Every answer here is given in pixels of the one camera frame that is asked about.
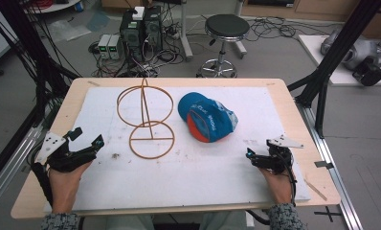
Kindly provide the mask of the black metal frame post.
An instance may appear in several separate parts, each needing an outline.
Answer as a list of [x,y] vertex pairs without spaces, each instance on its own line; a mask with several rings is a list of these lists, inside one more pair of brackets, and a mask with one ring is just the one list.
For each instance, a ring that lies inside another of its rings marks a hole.
[[303,92],[295,98],[295,101],[304,108],[310,108],[315,97],[318,97],[314,127],[321,138],[324,138],[328,81],[348,50],[380,9],[381,0],[360,0],[316,69],[310,75],[287,86],[289,91],[304,86]]

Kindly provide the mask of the grey robot shell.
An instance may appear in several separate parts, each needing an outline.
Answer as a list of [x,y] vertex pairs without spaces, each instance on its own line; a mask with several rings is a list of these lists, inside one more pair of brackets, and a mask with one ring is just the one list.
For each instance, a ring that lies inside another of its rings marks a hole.
[[[323,41],[321,45],[322,55],[328,52],[339,33],[340,30],[334,30],[330,36]],[[377,67],[381,67],[381,50],[377,48],[377,44],[372,40],[360,36],[345,54],[342,63],[348,70],[354,70],[366,58],[370,58],[373,64]]]

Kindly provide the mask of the white box on tower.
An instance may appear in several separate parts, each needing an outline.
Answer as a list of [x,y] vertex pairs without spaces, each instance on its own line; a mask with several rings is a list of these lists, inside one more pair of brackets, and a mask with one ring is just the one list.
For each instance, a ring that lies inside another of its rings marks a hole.
[[141,21],[144,19],[145,8],[144,7],[135,7],[132,14],[132,19],[136,21]]

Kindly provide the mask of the black tape cross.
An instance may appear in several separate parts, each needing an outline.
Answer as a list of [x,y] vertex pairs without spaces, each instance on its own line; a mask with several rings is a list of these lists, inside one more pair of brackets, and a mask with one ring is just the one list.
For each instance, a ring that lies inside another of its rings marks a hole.
[[331,212],[328,206],[325,206],[324,211],[315,211],[314,214],[316,216],[326,216],[328,217],[330,222],[334,221],[334,217],[340,217],[342,214],[339,212]]

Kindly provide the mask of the person's left hand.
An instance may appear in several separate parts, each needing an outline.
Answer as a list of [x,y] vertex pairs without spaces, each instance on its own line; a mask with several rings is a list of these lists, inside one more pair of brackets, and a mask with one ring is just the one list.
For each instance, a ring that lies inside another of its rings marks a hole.
[[72,172],[59,172],[50,169],[49,178],[53,193],[53,211],[69,212],[76,199],[79,181],[91,162],[77,167]]

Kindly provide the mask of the thin wooden stick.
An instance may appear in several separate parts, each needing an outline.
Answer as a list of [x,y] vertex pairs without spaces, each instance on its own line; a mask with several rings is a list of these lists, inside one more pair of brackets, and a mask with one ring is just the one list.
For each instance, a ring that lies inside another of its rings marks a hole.
[[313,190],[319,197],[321,197],[324,201],[327,201],[327,197],[319,190],[317,189],[312,183],[310,183],[309,181],[307,181],[306,179],[304,180],[304,182],[306,183],[306,185],[311,189]]

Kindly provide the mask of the black round stool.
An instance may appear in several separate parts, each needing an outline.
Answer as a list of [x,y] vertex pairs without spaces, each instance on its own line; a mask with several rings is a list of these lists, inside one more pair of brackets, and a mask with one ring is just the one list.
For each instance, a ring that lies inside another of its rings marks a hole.
[[234,14],[217,14],[209,17],[205,23],[205,32],[212,40],[221,42],[221,49],[217,58],[209,59],[198,69],[198,78],[236,78],[237,71],[231,62],[225,59],[226,45],[243,40],[249,33],[248,22]]

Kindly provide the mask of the white table mat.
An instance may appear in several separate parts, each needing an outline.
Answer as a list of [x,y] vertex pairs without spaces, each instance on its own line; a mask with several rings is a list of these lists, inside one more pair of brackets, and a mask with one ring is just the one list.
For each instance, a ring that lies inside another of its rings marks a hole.
[[[265,87],[200,87],[198,93],[223,103],[232,110],[238,124],[234,132],[214,143],[193,138],[179,116],[179,100],[190,93],[187,87],[166,87],[173,98],[173,111],[166,123],[175,133],[175,144],[165,156],[146,160],[128,145],[132,126],[122,122],[116,111],[120,87],[94,87],[87,91],[75,120],[82,129],[71,142],[71,150],[81,150],[100,134],[104,146],[84,173],[74,205],[76,212],[162,208],[190,208],[240,205],[270,201],[265,180],[251,165],[248,148],[258,154],[268,152],[267,139],[284,133],[270,92]],[[170,111],[170,100],[162,92],[148,88],[147,103],[152,120],[162,120]],[[123,99],[123,117],[139,124],[140,95],[136,90]],[[134,147],[146,156],[157,155],[170,141],[135,141]]]

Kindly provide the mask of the white desk leg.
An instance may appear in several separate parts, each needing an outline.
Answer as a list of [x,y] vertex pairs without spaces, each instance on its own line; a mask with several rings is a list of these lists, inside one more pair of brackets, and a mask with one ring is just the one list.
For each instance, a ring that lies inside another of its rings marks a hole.
[[181,6],[181,33],[180,40],[185,54],[185,61],[193,59],[193,53],[187,38],[187,0],[180,0]]

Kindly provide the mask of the blue and orange cap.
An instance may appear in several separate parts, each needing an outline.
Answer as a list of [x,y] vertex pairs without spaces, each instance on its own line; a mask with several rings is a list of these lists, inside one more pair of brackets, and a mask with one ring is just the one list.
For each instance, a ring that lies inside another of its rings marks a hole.
[[190,134],[203,143],[213,143],[228,136],[238,124],[238,118],[232,110],[197,92],[183,96],[177,110]]

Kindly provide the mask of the grey power supply unit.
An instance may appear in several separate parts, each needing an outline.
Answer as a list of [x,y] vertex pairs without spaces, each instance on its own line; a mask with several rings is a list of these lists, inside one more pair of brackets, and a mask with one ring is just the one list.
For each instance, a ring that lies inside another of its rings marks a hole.
[[98,49],[99,49],[100,55],[103,59],[109,59],[110,58],[110,55],[108,52],[108,42],[109,42],[110,38],[111,38],[110,34],[103,34],[101,36],[99,43],[98,43]]
[[111,59],[121,58],[121,55],[123,52],[123,46],[122,46],[121,39],[117,34],[111,35],[107,48],[108,48]]

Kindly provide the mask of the slim black computer tower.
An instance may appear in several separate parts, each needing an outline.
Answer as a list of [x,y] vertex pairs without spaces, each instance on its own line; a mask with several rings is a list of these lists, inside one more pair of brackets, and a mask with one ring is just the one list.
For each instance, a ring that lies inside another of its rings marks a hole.
[[162,45],[162,21],[161,7],[154,6],[146,9],[144,17],[146,27],[146,40],[148,46],[154,51],[161,51]]

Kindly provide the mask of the aluminium rail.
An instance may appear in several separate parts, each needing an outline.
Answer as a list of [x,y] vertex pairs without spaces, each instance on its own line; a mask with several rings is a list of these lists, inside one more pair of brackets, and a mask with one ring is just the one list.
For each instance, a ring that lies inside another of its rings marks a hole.
[[25,134],[17,135],[14,145],[9,150],[10,158],[0,170],[0,197],[24,164],[29,152],[41,136],[42,130],[42,126],[36,126],[31,127]]
[[361,221],[355,211],[355,208],[350,200],[347,189],[344,185],[343,179],[339,174],[337,165],[334,162],[331,151],[326,143],[326,140],[321,137],[315,128],[315,114],[311,108],[304,108],[302,105],[297,105],[303,121],[315,143],[315,146],[322,157],[322,164],[328,169],[331,179],[340,195],[341,201],[339,208],[344,217],[348,230],[364,230]]

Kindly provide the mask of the large black computer tower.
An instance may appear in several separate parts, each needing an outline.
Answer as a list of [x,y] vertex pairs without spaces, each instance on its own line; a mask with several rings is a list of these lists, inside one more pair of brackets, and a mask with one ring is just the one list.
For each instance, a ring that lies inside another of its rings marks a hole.
[[142,47],[145,41],[144,22],[132,18],[134,11],[127,10],[123,14],[120,34],[124,51],[137,61],[143,61]]

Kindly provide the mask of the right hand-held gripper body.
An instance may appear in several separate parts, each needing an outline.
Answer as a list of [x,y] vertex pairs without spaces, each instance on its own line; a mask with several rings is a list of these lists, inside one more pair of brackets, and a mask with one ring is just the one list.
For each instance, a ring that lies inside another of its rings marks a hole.
[[254,161],[254,165],[260,169],[270,170],[272,173],[282,173],[291,169],[293,165],[293,154],[291,148],[302,149],[300,144],[285,135],[270,139],[273,140],[275,147],[269,148],[268,155],[259,155],[259,160]]

